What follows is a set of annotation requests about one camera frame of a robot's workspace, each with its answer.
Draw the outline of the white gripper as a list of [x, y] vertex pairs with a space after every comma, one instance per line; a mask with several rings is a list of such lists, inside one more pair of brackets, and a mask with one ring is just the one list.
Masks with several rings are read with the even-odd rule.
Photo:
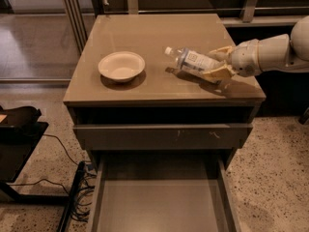
[[262, 73], [259, 66], [259, 41], [254, 39], [243, 42], [235, 48], [231, 45], [220, 47], [208, 53], [208, 56], [219, 62], [232, 62], [224, 64], [218, 69], [203, 72], [202, 77], [211, 83], [220, 82], [232, 78], [236, 73], [243, 77], [256, 76]]

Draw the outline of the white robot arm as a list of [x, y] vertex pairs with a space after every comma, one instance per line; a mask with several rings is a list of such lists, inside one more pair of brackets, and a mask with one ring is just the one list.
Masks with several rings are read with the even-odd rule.
[[217, 82], [234, 75], [257, 76], [270, 71], [283, 73], [309, 72], [309, 16], [299, 20], [291, 35], [242, 42], [208, 53], [219, 65], [203, 72], [207, 81]]

